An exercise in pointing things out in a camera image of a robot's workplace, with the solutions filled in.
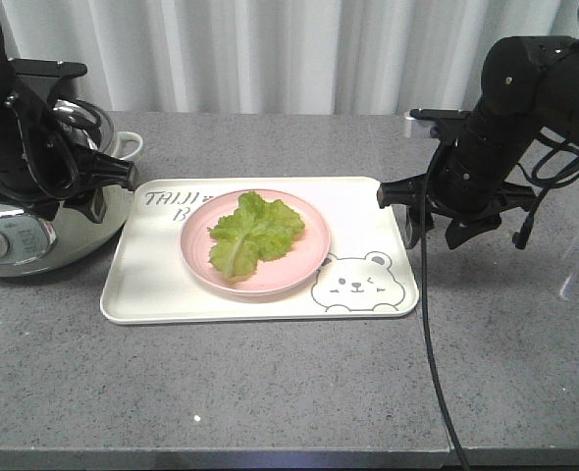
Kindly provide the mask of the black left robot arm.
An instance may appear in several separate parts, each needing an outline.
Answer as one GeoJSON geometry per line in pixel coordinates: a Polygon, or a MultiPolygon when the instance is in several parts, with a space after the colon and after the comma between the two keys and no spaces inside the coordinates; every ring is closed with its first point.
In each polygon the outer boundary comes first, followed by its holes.
{"type": "Polygon", "coordinates": [[[99,224],[103,190],[132,190],[134,164],[113,156],[111,119],[75,98],[86,65],[8,59],[0,24],[0,204],[52,221],[60,208],[99,224]]]}

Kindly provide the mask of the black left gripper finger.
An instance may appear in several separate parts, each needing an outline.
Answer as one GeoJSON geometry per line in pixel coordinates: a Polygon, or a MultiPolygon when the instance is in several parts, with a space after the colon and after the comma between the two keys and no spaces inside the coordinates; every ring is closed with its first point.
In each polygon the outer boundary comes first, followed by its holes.
{"type": "Polygon", "coordinates": [[[92,224],[101,224],[107,210],[104,191],[97,188],[76,194],[66,199],[62,208],[81,213],[92,224]]]}
{"type": "Polygon", "coordinates": [[[135,163],[109,156],[97,151],[80,155],[80,186],[82,189],[97,189],[117,185],[134,190],[138,172],[135,163]]]}

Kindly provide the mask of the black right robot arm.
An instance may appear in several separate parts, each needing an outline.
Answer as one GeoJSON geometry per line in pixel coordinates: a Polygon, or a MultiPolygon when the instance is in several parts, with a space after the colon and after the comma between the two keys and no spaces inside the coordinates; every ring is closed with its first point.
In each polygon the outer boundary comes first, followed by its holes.
{"type": "Polygon", "coordinates": [[[426,131],[439,146],[428,170],[381,183],[380,207],[406,208],[404,244],[412,248],[433,228],[436,214],[449,218],[449,248],[496,229],[501,213],[527,212],[514,245],[522,249],[546,193],[579,178],[579,40],[568,36],[512,36],[490,50],[481,74],[481,97],[472,111],[413,109],[409,128],[426,131]],[[555,176],[536,170],[527,185],[508,175],[534,141],[575,158],[555,176]]]}

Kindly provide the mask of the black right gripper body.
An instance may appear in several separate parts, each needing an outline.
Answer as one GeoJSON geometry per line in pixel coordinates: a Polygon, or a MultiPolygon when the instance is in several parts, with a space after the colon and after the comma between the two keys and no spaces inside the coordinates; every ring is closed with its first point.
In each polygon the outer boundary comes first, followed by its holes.
{"type": "Polygon", "coordinates": [[[427,171],[427,210],[455,221],[479,221],[529,208],[534,191],[506,179],[532,142],[464,136],[441,143],[427,171]]]}

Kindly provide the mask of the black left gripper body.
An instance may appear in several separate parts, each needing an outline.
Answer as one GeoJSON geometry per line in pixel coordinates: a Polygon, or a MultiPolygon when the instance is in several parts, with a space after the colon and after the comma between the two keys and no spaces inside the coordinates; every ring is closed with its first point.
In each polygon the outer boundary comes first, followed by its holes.
{"type": "Polygon", "coordinates": [[[45,211],[87,191],[80,155],[93,151],[93,113],[65,100],[55,108],[27,87],[0,90],[0,194],[45,211]]]}

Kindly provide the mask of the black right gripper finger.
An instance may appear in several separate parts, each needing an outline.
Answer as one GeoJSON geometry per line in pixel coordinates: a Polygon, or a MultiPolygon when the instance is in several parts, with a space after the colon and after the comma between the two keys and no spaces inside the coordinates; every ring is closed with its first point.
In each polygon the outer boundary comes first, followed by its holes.
{"type": "Polygon", "coordinates": [[[376,193],[377,203],[381,209],[392,205],[404,205],[420,210],[427,205],[425,183],[425,176],[380,183],[376,193]]]}
{"type": "Polygon", "coordinates": [[[449,249],[456,249],[471,238],[493,231],[499,226],[500,215],[470,222],[452,220],[445,233],[447,246],[449,249]]]}

